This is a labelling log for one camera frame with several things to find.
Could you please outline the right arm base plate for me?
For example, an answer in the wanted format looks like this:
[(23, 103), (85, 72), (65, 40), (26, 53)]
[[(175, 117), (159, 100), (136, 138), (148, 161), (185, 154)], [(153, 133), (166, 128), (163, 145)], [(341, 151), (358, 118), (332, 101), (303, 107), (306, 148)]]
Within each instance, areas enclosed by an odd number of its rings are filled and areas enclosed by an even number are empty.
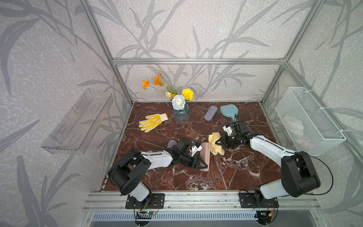
[(277, 198), (266, 199), (258, 193), (250, 193), (247, 191), (239, 192), (239, 202), (241, 208), (263, 208), (277, 209), (279, 208)]

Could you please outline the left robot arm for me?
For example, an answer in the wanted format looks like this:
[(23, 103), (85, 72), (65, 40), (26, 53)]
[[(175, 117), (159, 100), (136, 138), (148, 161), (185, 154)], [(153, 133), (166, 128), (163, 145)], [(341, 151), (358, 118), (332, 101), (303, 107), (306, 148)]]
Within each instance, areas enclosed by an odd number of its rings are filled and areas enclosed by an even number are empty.
[(171, 140), (166, 149), (158, 152), (130, 149), (108, 170), (108, 179), (121, 195), (129, 195), (135, 201), (148, 205), (153, 200), (153, 194), (142, 183), (142, 179), (149, 170), (177, 164), (199, 170), (209, 168), (209, 161), (206, 158), (194, 155), (193, 152), (187, 153), (189, 149), (192, 149), (192, 142), (187, 138)]

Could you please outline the pink eyeglass case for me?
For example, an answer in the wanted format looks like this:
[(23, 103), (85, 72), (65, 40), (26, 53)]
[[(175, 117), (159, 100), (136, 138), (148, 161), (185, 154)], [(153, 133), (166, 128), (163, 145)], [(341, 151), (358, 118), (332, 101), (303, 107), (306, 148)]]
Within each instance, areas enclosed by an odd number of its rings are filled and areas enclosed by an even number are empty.
[(209, 162), (210, 162), (210, 144), (208, 142), (203, 142), (201, 144), (202, 150), (200, 151), (200, 158), (204, 161), (204, 163), (201, 162), (200, 171), (202, 172), (208, 172), (209, 171)]

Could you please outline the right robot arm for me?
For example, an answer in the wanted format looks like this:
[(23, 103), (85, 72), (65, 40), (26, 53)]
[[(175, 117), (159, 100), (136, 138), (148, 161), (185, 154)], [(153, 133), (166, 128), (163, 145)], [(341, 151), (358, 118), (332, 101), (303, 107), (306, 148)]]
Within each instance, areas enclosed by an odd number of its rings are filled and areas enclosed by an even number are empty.
[(255, 202), (282, 196), (296, 198), (320, 187), (320, 179), (311, 157), (306, 152), (295, 152), (270, 141), (263, 135), (252, 133), (243, 121), (226, 125), (223, 130), (221, 138), (214, 142), (216, 145), (229, 149), (244, 145), (265, 155), (281, 169), (281, 179), (254, 189)]

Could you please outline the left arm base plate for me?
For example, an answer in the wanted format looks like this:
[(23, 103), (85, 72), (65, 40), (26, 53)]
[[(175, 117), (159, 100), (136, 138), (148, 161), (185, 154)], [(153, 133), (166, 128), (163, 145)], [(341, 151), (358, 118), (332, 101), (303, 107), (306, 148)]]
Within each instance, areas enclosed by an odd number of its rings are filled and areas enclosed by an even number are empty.
[(162, 209), (164, 202), (165, 194), (162, 193), (152, 193), (143, 201), (138, 201), (131, 195), (128, 195), (125, 209)]

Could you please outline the lavender eyeglass case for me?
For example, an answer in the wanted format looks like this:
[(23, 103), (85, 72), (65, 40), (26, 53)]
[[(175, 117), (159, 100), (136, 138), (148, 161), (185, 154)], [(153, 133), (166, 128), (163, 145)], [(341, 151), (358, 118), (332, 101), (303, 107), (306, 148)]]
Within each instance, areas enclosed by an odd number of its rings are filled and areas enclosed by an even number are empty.
[(216, 106), (211, 106), (204, 115), (205, 121), (211, 122), (213, 120), (213, 118), (215, 117), (217, 111), (218, 111), (218, 108)]
[(177, 145), (177, 141), (175, 141), (175, 140), (170, 140), (169, 142), (168, 142), (168, 145), (167, 145), (167, 149), (172, 149), (174, 146), (176, 146)]

